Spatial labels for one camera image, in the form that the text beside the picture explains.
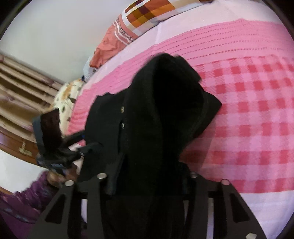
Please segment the left hand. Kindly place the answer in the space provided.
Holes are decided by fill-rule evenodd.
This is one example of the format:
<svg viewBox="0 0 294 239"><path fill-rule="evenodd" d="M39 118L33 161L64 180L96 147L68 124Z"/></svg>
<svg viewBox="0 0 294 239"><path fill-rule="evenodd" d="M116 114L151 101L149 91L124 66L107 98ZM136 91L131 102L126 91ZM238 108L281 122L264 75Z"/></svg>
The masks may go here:
<svg viewBox="0 0 294 239"><path fill-rule="evenodd" d="M78 167L76 164L72 164L72 167L70 169L65 170L64 176L50 170L47 174L47 181L51 186L60 188L65 182L69 180L76 182L78 176Z"/></svg>

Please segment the purple sleeve forearm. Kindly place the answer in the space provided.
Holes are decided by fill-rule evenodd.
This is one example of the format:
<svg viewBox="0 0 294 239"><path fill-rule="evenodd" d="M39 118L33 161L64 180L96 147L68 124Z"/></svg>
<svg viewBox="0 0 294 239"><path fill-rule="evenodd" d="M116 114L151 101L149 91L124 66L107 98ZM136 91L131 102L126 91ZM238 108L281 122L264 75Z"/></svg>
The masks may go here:
<svg viewBox="0 0 294 239"><path fill-rule="evenodd" d="M27 238L39 216L59 188L47 181L49 171L24 191L9 195L1 192L1 238Z"/></svg>

